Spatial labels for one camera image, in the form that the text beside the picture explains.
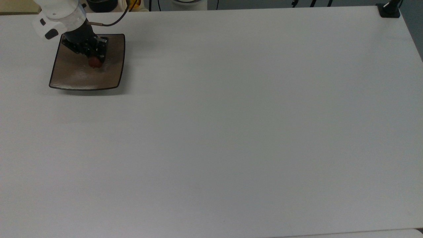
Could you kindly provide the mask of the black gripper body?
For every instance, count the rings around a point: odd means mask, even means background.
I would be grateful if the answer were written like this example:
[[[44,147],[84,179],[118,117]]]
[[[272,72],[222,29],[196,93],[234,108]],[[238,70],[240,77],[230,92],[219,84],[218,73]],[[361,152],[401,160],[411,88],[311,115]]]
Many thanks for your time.
[[[108,38],[95,34],[90,25],[83,24],[76,30],[64,33],[61,43],[76,54],[86,56],[92,52],[98,57],[98,52],[107,51]]]

